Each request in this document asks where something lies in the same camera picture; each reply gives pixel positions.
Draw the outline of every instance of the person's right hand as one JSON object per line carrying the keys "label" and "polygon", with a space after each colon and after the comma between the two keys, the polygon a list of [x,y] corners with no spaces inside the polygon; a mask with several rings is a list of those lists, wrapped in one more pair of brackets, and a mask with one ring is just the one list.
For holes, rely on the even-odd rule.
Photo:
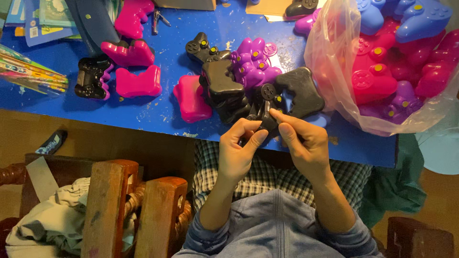
{"label": "person's right hand", "polygon": [[279,132],[290,149],[295,167],[311,184],[321,184],[332,175],[328,156],[327,131],[304,120],[269,110],[279,124]]}

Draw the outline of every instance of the fingernail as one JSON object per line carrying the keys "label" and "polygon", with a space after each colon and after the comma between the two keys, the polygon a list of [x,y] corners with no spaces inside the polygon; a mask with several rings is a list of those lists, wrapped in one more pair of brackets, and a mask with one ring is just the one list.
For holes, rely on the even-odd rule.
{"label": "fingernail", "polygon": [[261,130],[260,133],[258,134],[260,141],[264,141],[266,137],[268,137],[268,131],[267,130]]}

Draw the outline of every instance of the book cover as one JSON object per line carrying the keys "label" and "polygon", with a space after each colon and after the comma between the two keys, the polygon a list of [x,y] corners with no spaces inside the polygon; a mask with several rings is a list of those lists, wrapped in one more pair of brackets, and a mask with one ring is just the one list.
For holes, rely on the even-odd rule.
{"label": "book cover", "polygon": [[42,26],[76,27],[64,0],[40,0],[40,24]]}
{"label": "book cover", "polygon": [[24,0],[13,0],[10,5],[5,26],[25,27]]}
{"label": "book cover", "polygon": [[79,34],[76,28],[50,28],[40,26],[38,18],[40,9],[40,0],[25,1],[25,18],[26,18],[26,42],[28,46],[34,46],[56,39]]}

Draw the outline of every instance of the wooden floor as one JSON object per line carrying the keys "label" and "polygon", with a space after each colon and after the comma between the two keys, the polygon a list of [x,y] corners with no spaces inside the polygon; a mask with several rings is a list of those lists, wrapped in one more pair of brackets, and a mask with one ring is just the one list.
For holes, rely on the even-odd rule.
{"label": "wooden floor", "polygon": [[[34,152],[58,128],[65,128],[69,136],[57,155],[94,160],[129,159],[145,166],[149,179],[176,175],[189,182],[192,180],[194,140],[191,138],[5,110],[0,110],[0,167],[23,162],[25,153]],[[421,212],[413,217],[453,233],[457,243],[459,175],[446,176],[426,170],[420,182],[427,192],[427,200]],[[19,215],[21,189],[20,185],[0,186],[0,207],[3,207],[0,220]],[[373,228],[375,236],[384,244],[387,219],[391,216],[407,215],[387,212]]]}

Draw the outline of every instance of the blue table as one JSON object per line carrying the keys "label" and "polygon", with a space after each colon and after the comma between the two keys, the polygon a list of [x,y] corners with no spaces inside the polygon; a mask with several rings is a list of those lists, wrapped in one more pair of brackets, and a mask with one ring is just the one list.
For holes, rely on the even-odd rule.
{"label": "blue table", "polygon": [[[218,141],[229,126],[222,125],[214,113],[209,120],[193,124],[180,117],[179,105],[172,94],[173,87],[182,75],[200,74],[200,67],[186,55],[184,45],[200,31],[208,35],[211,45],[231,50],[237,49],[246,37],[262,37],[266,42],[275,42],[279,48],[280,61],[286,71],[304,66],[303,53],[306,40],[293,33],[294,22],[269,23],[261,15],[245,13],[245,0],[232,0],[230,7],[218,5],[216,11],[192,11],[163,9],[162,14],[172,27],[159,24],[159,35],[151,35],[151,23],[144,27],[144,39],[156,51],[155,64],[161,68],[162,94],[157,97],[138,97],[120,101],[115,91],[116,81],[110,80],[111,98],[105,102],[77,97],[73,86],[78,74],[77,63],[87,56],[82,42],[54,41],[28,47],[24,37],[14,37],[14,28],[5,28],[0,41],[46,67],[66,74],[70,80],[69,91],[61,97],[50,99],[27,90],[19,92],[17,85],[0,81],[0,108],[37,113],[60,118],[81,120],[150,132],[166,133]],[[130,69],[138,74],[144,69]],[[396,137],[379,137],[352,126],[337,112],[327,127],[330,143],[330,158],[394,167]],[[278,140],[272,139],[264,148],[287,151]]]}

